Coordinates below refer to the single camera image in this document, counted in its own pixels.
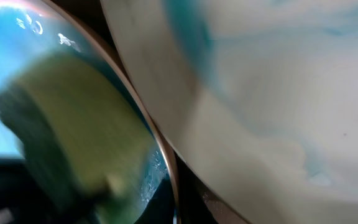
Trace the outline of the green yellow sponge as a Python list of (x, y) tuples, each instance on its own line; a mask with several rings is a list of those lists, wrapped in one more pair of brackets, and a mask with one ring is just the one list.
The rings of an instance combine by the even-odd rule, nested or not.
[(65, 212), (101, 194), (93, 223), (134, 223), (154, 139), (109, 80), (79, 57), (51, 54), (0, 88), (0, 121), (20, 140), (26, 166)]

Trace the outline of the white plate stained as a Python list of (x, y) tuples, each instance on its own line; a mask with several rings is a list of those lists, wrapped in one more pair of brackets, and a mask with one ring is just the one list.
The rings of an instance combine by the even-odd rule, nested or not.
[(102, 3), (177, 154), (251, 223), (358, 223), (358, 0)]

